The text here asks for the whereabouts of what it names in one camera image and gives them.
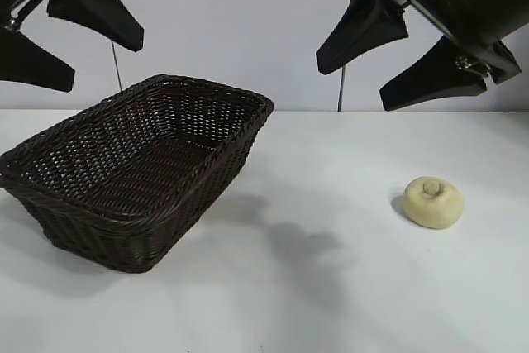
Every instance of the basket rim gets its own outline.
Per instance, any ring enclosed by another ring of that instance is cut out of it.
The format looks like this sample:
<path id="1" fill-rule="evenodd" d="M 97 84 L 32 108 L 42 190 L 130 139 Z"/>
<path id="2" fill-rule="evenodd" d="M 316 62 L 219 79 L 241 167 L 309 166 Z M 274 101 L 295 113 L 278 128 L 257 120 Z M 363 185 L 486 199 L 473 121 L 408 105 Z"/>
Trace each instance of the basket rim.
<path id="1" fill-rule="evenodd" d="M 28 146 L 31 147 L 32 145 L 36 145 L 37 142 L 50 139 L 52 136 L 58 136 L 65 128 L 71 126 L 72 123 L 80 122 L 87 117 L 101 114 L 108 108 L 112 107 L 112 104 L 115 101 L 133 98 L 140 91 L 147 88 L 152 88 L 157 84 L 181 82 L 189 83 L 190 85 L 200 84 L 201 86 L 220 88 L 227 92 L 244 94 L 246 96 L 252 97 L 253 99 L 258 99 L 260 105 L 255 114 L 246 123 L 244 123 L 241 128 L 231 133 L 230 136 L 217 148 L 215 148 L 215 150 L 213 150 L 203 162 L 195 166 L 194 169 L 189 172 L 189 175 L 180 181 L 180 184 L 175 185 L 171 190 L 168 190 L 167 194 L 161 195 L 160 199 L 157 200 L 153 206 L 150 206 L 147 211 L 124 213 L 102 209 L 97 206 L 86 204 L 82 200 L 69 198 L 62 193 L 52 191 L 40 184 L 32 183 L 27 179 L 22 178 L 19 173 L 14 174 L 10 170 L 8 166 L 9 162 L 15 159 L 21 151 L 27 150 Z M 103 99 L 101 102 L 92 105 L 81 112 L 78 112 L 72 117 L 68 117 L 62 122 L 59 122 L 40 133 L 35 134 L 34 136 L 15 146 L 13 149 L 0 155 L 0 187 L 4 187 L 4 185 L 13 186 L 13 184 L 15 184 L 17 187 L 24 188 L 28 193 L 42 195 L 46 197 L 47 200 L 54 199 L 58 206 L 63 207 L 64 211 L 68 214 L 71 214 L 72 210 L 76 210 L 76 212 L 81 212 L 86 217 L 87 212 L 89 212 L 94 218 L 102 218 L 105 221 L 113 220 L 122 226 L 141 222 L 146 218 L 149 218 L 150 223 L 152 223 L 155 222 L 155 220 L 161 218 L 162 215 L 172 211 L 174 207 L 177 207 L 179 203 L 194 190 L 193 186 L 195 184 L 200 184 L 201 180 L 215 169 L 215 163 L 221 157 L 228 155 L 232 149 L 234 149 L 241 141 L 244 140 L 245 137 L 249 136 L 253 132 L 257 132 L 265 124 L 266 119 L 273 110 L 274 103 L 269 98 L 259 93 L 254 93 L 241 88 L 234 88 L 205 79 L 196 79 L 188 76 L 158 74 L 142 82 L 136 83 L 120 93 L 113 94 L 111 97 Z M 163 212 L 160 212 L 159 210 L 163 206 L 167 206 L 168 208 L 166 208 Z"/>

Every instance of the dough ball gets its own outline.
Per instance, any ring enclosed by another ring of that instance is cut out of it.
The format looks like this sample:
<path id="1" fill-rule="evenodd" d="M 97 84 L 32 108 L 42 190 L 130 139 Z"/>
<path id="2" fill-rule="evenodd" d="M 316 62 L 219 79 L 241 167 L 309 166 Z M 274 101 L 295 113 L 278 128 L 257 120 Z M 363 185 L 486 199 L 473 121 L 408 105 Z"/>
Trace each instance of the dough ball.
<path id="1" fill-rule="evenodd" d="M 424 227 L 451 227 L 464 210 L 465 200 L 461 192 L 443 179 L 421 177 L 412 181 L 404 192 L 404 212 Z"/>

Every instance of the white table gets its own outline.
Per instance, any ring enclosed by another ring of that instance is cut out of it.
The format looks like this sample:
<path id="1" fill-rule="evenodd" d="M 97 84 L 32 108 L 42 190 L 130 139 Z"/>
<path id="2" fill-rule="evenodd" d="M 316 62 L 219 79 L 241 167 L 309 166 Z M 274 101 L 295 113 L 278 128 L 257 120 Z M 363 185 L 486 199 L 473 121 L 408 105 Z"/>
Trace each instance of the white table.
<path id="1" fill-rule="evenodd" d="M 1 111 L 0 150 L 73 114 Z M 448 231 L 398 196 L 465 194 Z M 275 113 L 169 255 L 118 274 L 0 195 L 2 353 L 527 353 L 529 115 Z"/>

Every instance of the white wall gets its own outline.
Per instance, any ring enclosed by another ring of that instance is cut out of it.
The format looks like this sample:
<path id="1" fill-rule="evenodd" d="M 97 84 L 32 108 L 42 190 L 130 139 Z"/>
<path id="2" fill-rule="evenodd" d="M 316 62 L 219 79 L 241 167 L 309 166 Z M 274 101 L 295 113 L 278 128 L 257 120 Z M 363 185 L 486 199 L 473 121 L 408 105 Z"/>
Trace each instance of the white wall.
<path id="1" fill-rule="evenodd" d="M 254 90 L 278 109 L 336 110 L 340 73 L 322 76 L 320 44 L 349 0 L 123 0 L 145 49 L 118 52 L 124 85 L 182 74 Z"/>
<path id="2" fill-rule="evenodd" d="M 278 109 L 336 110 L 340 73 L 317 72 L 315 52 L 348 0 L 123 0 L 145 27 L 140 53 L 117 48 L 123 85 L 152 74 L 182 74 L 270 96 Z M 344 109 L 381 111 L 379 89 L 423 56 L 440 34 L 412 9 L 411 38 L 350 63 Z M 77 71 L 74 91 L 57 93 L 0 82 L 3 108 L 85 108 L 118 91 L 110 42 L 75 24 L 49 18 L 45 7 L 23 31 Z M 506 40 L 529 71 L 529 28 Z M 406 110 L 529 111 L 529 72 L 478 98 L 449 98 Z"/>

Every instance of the rectangular basket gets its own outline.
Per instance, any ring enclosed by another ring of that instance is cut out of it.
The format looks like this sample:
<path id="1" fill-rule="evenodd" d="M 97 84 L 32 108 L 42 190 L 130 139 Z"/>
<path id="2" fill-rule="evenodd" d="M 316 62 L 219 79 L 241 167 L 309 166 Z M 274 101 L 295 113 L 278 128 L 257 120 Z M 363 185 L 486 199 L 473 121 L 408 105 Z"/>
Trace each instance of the rectangular basket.
<path id="1" fill-rule="evenodd" d="M 237 176 L 266 97 L 160 75 L 0 157 L 0 185 L 51 242 L 114 270 L 157 264 Z"/>

